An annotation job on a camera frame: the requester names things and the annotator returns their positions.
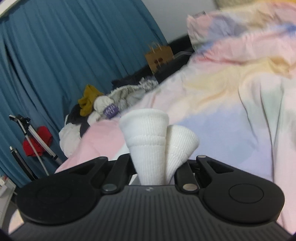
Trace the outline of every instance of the black device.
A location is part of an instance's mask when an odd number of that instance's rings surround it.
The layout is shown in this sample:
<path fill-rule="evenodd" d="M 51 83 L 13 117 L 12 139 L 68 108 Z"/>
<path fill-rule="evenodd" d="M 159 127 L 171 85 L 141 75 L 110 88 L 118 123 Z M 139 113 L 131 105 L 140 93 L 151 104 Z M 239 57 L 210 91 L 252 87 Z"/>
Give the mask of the black device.
<path fill-rule="evenodd" d="M 28 178 L 30 178 L 31 181 L 38 179 L 38 177 L 34 174 L 31 168 L 26 164 L 25 160 L 22 158 L 18 150 L 16 148 L 13 148 L 12 146 L 10 146 L 9 148 L 10 148 L 10 153 L 15 158 L 19 166 L 22 168 L 24 173 L 28 176 Z"/>
<path fill-rule="evenodd" d="M 129 154 L 98 157 L 19 191 L 14 241 L 287 241 L 274 183 L 207 156 L 177 169 L 175 185 L 128 185 Z"/>

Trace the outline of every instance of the circular pad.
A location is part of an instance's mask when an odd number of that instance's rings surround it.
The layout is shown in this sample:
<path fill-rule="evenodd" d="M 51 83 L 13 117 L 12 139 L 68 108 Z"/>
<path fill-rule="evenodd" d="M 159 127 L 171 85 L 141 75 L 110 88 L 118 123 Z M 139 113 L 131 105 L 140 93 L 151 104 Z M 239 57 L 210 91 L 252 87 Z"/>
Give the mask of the circular pad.
<path fill-rule="evenodd" d="M 278 218 L 284 195 L 274 183 L 240 172 L 216 175 L 203 200 L 219 218 L 237 224 L 260 224 Z"/>
<path fill-rule="evenodd" d="M 251 184 L 238 184 L 230 188 L 229 195 L 237 202 L 255 203 L 263 198 L 261 188 Z"/>
<path fill-rule="evenodd" d="M 63 174 L 33 181 L 20 189 L 17 206 L 22 218 L 45 225 L 73 222 L 88 214 L 96 203 L 84 176 Z"/>

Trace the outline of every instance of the metal rivet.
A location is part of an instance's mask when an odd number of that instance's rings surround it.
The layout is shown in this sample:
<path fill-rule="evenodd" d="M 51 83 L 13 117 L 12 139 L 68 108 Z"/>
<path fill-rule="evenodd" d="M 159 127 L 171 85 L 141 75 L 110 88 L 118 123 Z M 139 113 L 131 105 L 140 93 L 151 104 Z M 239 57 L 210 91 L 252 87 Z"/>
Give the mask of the metal rivet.
<path fill-rule="evenodd" d="M 186 190 L 186 191 L 195 191 L 198 189 L 198 186 L 196 186 L 195 184 L 193 183 L 186 183 L 183 185 L 183 189 Z"/>
<path fill-rule="evenodd" d="M 107 183 L 102 188 L 106 192 L 112 192 L 112 191 L 115 191 L 117 189 L 117 186 L 115 184 L 113 184 L 113 183 Z"/>

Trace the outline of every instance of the white wall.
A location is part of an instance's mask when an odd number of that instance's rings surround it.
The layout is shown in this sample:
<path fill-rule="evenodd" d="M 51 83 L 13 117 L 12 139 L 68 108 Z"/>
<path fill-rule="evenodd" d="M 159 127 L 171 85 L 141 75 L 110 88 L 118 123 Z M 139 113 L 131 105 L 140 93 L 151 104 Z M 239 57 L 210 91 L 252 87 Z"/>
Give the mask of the white wall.
<path fill-rule="evenodd" d="M 187 15 L 216 8 L 213 0 L 142 0 L 168 42 L 187 33 Z"/>

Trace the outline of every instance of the white ribbed sock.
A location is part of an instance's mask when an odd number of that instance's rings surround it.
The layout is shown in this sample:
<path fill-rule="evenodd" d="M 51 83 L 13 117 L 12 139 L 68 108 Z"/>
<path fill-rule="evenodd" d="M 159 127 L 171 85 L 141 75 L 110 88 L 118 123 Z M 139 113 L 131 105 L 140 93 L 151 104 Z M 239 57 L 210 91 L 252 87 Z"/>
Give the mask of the white ribbed sock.
<path fill-rule="evenodd" d="M 184 126 L 167 128 L 165 148 L 165 181 L 170 183 L 176 170 L 185 163 L 199 145 L 196 134 Z"/>
<path fill-rule="evenodd" d="M 165 143 L 169 118 L 160 110 L 139 109 L 119 121 L 142 185 L 165 184 Z"/>
<path fill-rule="evenodd" d="M 103 115 L 103 111 L 111 104 L 114 104 L 114 100 L 110 99 L 106 95 L 102 95 L 96 98 L 93 106 L 96 112 L 98 112 L 100 115 Z"/>

